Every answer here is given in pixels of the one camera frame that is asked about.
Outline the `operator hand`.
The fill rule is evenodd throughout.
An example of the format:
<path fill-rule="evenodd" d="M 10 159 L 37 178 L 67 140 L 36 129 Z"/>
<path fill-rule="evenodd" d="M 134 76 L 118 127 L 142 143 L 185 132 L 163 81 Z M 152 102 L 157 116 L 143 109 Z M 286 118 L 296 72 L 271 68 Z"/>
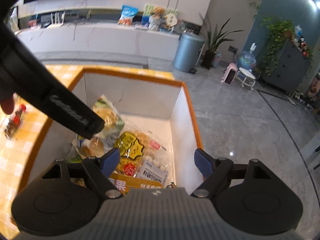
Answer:
<path fill-rule="evenodd" d="M 1 101 L 1 109 L 6 115 L 11 115 L 14 111 L 14 108 L 15 102 L 13 97 Z"/>

